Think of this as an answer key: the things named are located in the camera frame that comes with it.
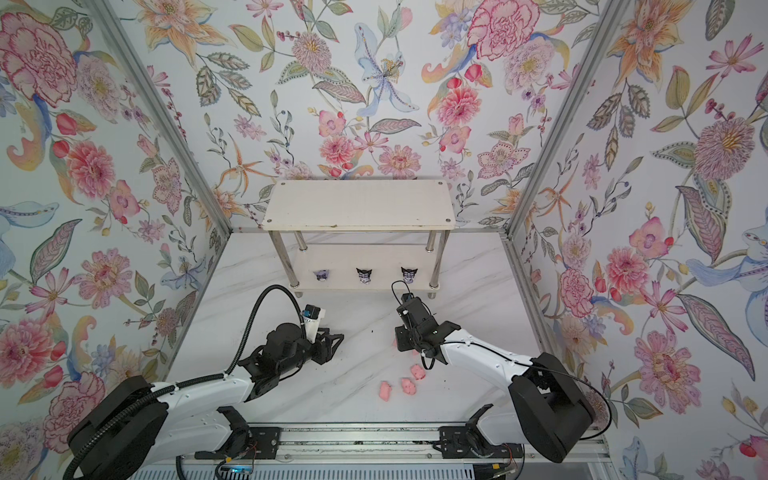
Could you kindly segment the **purple black kuromi toy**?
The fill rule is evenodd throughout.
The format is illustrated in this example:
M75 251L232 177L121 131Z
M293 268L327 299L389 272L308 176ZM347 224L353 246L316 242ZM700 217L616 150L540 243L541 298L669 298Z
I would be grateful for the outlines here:
M368 285L371 283L372 273L373 273L372 269L357 268L356 272L358 275L358 279L362 284Z

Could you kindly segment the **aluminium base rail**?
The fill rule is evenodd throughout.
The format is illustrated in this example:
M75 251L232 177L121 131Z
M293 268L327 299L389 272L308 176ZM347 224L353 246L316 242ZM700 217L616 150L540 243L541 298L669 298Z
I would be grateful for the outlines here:
M259 463L409 464L505 463L547 459L529 444L469 444L464 423L251 423Z

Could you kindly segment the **white two-tier shelf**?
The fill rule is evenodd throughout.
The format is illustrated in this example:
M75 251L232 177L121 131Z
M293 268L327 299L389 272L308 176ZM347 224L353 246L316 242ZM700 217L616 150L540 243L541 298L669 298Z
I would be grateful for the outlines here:
M417 268L406 287L435 297L442 260L457 225L443 180L283 180L268 204L263 229L283 265L290 288L310 291L384 291L402 280L401 268ZM308 233L418 233L421 244L312 244ZM372 269L362 284L357 268ZM328 269L318 282L313 272Z

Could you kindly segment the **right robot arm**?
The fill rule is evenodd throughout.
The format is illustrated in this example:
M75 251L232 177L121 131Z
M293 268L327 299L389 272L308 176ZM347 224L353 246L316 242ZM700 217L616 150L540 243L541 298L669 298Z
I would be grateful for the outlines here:
M597 415L580 380L549 353L536 357L504 351L459 325L436 320L417 296L404 293L395 329L400 351L415 351L428 367L440 363L468 371L508 394L510 405L482 407L470 423L492 446L527 444L553 463L561 463Z

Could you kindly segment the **black kuromi toy figure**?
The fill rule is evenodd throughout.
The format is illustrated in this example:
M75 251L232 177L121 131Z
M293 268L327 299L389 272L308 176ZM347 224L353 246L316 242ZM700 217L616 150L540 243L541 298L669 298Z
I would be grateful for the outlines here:
M418 274L418 269L417 268L407 268L407 267L402 267L401 268L402 280L403 280L404 283L406 283L408 285L414 283L417 274Z

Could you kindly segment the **small purple kuromi toy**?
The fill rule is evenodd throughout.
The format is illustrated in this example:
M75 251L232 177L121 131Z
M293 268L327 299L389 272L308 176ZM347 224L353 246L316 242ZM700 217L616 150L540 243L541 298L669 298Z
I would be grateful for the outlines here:
M325 282L329 279L330 271L328 269L315 270L313 272L318 282Z

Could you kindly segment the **pink pig toy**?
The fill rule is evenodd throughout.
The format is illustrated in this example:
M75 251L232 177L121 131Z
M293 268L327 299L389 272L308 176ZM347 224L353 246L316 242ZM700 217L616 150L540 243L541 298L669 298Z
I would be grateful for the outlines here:
M391 398L391 394L392 394L392 386L388 382L382 381L379 386L379 392L378 392L379 398L384 402L388 402Z
M417 393L416 384L410 378L401 379L401 388L406 395L413 396Z
M410 372L412 377L415 380L423 380L426 377L426 371L425 369L420 365L413 365L410 368Z

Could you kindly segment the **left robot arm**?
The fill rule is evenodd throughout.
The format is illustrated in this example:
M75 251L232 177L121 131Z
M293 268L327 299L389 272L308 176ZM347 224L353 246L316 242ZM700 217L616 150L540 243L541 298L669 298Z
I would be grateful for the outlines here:
M305 339L298 325L283 323L237 361L247 378L215 373L151 384L130 377L69 433L73 458L64 476L127 479L145 465L188 453L239 456L256 441L238 406L266 395L308 362L327 363L343 340L327 328Z

